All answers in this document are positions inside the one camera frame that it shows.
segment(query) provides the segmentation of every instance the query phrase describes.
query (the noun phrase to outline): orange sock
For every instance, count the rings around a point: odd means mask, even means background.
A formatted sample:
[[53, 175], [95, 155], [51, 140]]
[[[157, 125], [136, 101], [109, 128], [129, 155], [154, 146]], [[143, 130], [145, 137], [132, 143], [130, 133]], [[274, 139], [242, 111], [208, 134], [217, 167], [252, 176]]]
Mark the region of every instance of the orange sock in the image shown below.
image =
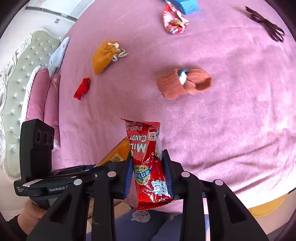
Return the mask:
[[175, 69], [169, 76], [159, 77], [157, 87], [162, 95], [170, 100], [187, 93], [194, 95], [208, 89], [212, 84], [212, 77], [201, 69], [192, 69], [186, 72], [184, 82], [180, 82], [180, 69]]
[[92, 57], [92, 66], [95, 74], [102, 73], [111, 61], [117, 61], [118, 57], [124, 57], [127, 53], [116, 41], [106, 40], [96, 50]]

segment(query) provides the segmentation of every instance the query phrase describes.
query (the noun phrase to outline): camera lens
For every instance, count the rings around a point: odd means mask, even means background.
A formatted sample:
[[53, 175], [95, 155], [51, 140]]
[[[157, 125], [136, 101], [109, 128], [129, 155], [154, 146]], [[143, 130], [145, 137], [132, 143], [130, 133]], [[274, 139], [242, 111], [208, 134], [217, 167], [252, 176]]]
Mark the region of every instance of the camera lens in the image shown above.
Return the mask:
[[41, 137], [42, 137], [42, 135], [41, 135], [41, 131], [37, 131], [37, 133], [36, 133], [36, 141], [39, 143], [39, 142], [41, 142]]
[[44, 143], [44, 145], [47, 145], [47, 143], [48, 143], [48, 133], [47, 132], [45, 132], [43, 135], [43, 143]]
[[52, 145], [53, 142], [54, 142], [54, 137], [51, 135], [49, 138], [49, 143]]

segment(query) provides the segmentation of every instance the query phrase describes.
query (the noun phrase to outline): human hand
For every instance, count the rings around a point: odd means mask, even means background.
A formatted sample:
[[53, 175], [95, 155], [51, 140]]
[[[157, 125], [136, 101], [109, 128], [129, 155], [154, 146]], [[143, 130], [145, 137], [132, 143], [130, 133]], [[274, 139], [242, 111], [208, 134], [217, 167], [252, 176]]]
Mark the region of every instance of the human hand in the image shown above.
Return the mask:
[[36, 206], [31, 199], [29, 199], [24, 210], [17, 217], [17, 222], [20, 228], [27, 234], [35, 228], [36, 224], [39, 222], [39, 219], [43, 217], [46, 213], [46, 210]]

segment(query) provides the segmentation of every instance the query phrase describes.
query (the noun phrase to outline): upholstered headboard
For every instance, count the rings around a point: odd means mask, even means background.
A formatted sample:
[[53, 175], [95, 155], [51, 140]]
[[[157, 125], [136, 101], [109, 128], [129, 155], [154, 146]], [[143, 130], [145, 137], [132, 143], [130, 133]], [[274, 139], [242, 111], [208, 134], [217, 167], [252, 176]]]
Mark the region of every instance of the upholstered headboard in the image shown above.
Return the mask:
[[20, 178], [20, 116], [26, 85], [35, 67], [48, 66], [51, 54], [59, 45], [60, 39], [47, 31], [36, 31], [0, 72], [0, 164], [9, 179]]

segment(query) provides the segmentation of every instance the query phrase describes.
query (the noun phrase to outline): candy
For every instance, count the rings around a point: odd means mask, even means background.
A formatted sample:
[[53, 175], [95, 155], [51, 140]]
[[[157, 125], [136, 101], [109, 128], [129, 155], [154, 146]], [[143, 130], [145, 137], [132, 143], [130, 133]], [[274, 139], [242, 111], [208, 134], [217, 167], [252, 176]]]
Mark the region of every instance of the candy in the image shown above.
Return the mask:
[[163, 11], [163, 24], [167, 32], [179, 34], [183, 33], [188, 27], [189, 21], [182, 16], [181, 12], [174, 5], [167, 1]]
[[157, 145], [159, 122], [136, 122], [125, 120], [126, 133], [133, 157], [138, 206], [147, 210], [166, 205], [170, 197], [161, 163], [161, 149]]

